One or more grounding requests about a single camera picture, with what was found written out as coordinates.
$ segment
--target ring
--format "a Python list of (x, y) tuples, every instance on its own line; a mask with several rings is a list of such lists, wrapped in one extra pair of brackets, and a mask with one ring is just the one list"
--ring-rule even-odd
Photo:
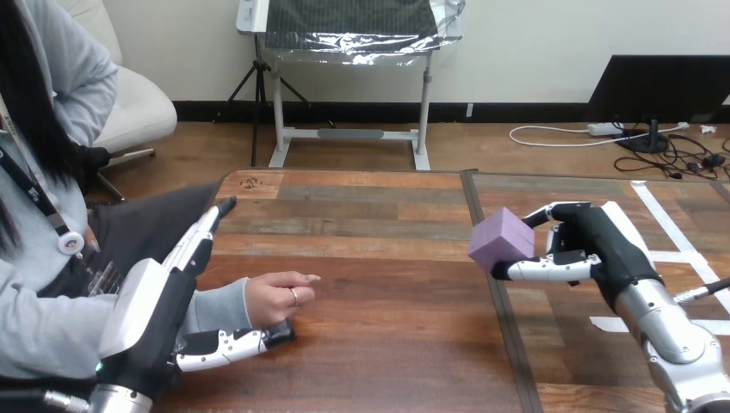
[(293, 288), (289, 288), (289, 291), (291, 291), (292, 294), (294, 294), (294, 306), (298, 307), (299, 306), (299, 296), (296, 295), (296, 291)]

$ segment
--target robotic hand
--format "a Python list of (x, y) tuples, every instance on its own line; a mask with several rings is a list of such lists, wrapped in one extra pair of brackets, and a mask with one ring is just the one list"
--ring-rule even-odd
[(213, 233), (236, 205), (231, 198), (193, 224), (162, 264), (129, 272), (99, 346), (98, 384), (90, 401), (47, 391), (46, 404), (74, 413), (148, 413), (180, 372), (224, 366), (292, 341), (289, 321), (265, 330), (223, 330), (176, 337), (213, 249)]
[(679, 294), (667, 292), (648, 248), (615, 202), (556, 202), (523, 219), (531, 228), (560, 221), (549, 233), (547, 254), (520, 262), (498, 262), (500, 280), (593, 279), (606, 304), (641, 346), (653, 380), (671, 413), (730, 411), (730, 378), (720, 344), (693, 324), (680, 305), (727, 287), (725, 281)]

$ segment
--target monitor stand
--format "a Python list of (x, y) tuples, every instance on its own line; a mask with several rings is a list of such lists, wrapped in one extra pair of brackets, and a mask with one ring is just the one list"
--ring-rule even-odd
[[(630, 139), (630, 140), (621, 140), (619, 142), (616, 142), (618, 145), (623, 146), (624, 148), (639, 152), (639, 153), (663, 153), (669, 150), (669, 139), (659, 133), (659, 121), (656, 119), (652, 119), (652, 122), (649, 124), (649, 134), (648, 136), (645, 136), (643, 138), (637, 138), (637, 139)], [(626, 138), (631, 132), (625, 132), (623, 134), (623, 137)], [(646, 132), (644, 131), (634, 131), (633, 134), (640, 135), (644, 134)]]

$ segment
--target purple cube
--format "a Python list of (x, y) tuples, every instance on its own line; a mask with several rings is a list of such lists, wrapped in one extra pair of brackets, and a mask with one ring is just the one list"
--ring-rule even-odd
[(474, 227), (469, 256), (491, 273), (500, 261), (521, 261), (535, 256), (535, 231), (507, 208)]

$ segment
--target long black hair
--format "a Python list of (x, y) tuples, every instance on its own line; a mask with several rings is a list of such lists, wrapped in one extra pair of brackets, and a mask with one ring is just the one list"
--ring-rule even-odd
[[(0, 0), (0, 93), (10, 117), (44, 173), (69, 184), (76, 152), (61, 126), (16, 0)], [(0, 252), (18, 245), (18, 234), (0, 194)]]

